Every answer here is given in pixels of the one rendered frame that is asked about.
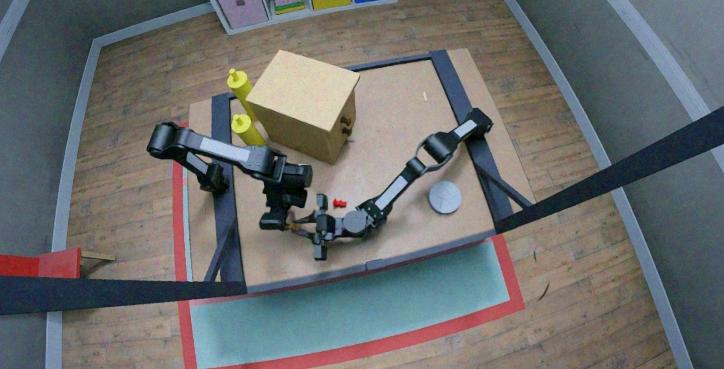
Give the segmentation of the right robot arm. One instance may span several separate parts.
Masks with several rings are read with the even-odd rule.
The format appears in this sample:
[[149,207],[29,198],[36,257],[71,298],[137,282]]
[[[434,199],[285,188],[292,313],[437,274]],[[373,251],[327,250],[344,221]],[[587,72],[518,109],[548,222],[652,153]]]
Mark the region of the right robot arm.
[[[346,238],[363,238],[371,232],[371,227],[378,229],[383,226],[388,219],[387,214],[392,212],[394,202],[417,178],[427,172],[441,169],[454,156],[452,153],[456,151],[457,145],[466,138],[468,140],[482,138],[484,133],[491,131],[494,123],[483,111],[477,107],[471,109],[469,113],[464,122],[450,132],[439,131],[421,141],[415,155],[405,164],[406,167],[380,195],[366,200],[355,207],[357,211],[350,211],[345,215],[343,223],[347,230]],[[422,147],[438,164],[427,167],[423,164],[417,157]],[[336,230],[340,218],[322,214],[317,215],[316,220],[316,232],[321,234],[321,240],[333,241],[334,236],[340,235],[340,230]]]

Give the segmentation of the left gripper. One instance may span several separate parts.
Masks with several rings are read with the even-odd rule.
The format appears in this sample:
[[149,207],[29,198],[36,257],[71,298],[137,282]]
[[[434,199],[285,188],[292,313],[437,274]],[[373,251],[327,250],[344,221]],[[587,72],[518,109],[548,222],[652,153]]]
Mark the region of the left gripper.
[[285,209],[282,207],[282,194],[287,188],[284,184],[276,188],[267,188],[264,186],[263,194],[266,194],[267,201],[266,207],[270,207],[269,212],[264,212],[259,221],[261,230],[280,230],[285,231],[286,219],[289,212],[287,212],[291,205]]

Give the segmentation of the light blue round disc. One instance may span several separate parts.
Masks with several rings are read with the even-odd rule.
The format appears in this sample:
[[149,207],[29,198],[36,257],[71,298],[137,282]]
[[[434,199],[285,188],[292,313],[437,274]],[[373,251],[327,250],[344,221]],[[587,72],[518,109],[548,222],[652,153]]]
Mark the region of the light blue round disc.
[[461,195],[458,188],[447,181],[433,185],[428,193],[428,203],[433,211],[439,214],[449,214],[460,204]]

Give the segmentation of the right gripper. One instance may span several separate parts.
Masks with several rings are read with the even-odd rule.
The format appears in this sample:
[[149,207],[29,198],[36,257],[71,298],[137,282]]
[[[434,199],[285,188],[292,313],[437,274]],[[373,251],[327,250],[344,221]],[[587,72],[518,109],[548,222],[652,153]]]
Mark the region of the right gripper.
[[[310,214],[307,217],[292,221],[292,223],[296,224],[303,224],[303,223],[317,223],[316,216],[318,214],[325,214],[325,211],[328,211],[328,198],[325,194],[317,194],[316,196],[316,204],[319,206],[319,210],[313,210],[313,213]],[[323,207],[323,208],[322,208]],[[320,210],[321,209],[321,210]],[[340,218],[340,223],[337,223],[336,230],[340,230],[340,235],[335,236],[335,238],[346,238],[346,229],[343,224],[342,217]],[[314,259],[315,260],[321,260],[325,261],[327,260],[327,247],[324,246],[325,241],[321,240],[321,234],[315,235],[314,232],[301,232],[301,231],[291,231],[291,233],[306,237],[308,239],[312,239],[312,243],[314,245],[318,245],[315,247],[314,251]]]

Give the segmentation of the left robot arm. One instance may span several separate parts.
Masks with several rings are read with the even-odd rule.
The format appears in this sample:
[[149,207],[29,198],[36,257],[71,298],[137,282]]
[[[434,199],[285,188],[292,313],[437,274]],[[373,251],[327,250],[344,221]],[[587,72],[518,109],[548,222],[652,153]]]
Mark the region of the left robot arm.
[[[305,188],[312,184],[312,166],[287,163],[287,155],[274,148],[267,148],[263,145],[241,147],[195,133],[174,122],[163,122],[155,126],[146,150],[157,159],[175,159],[197,176],[200,190],[212,192],[213,196],[230,192],[229,176],[222,175],[224,168],[220,164],[206,163],[196,154],[237,166],[242,173],[263,181],[267,188],[284,184],[287,188],[282,194],[282,207],[287,208],[289,204],[305,208],[308,195]],[[274,160],[275,156],[278,157],[277,161]]]

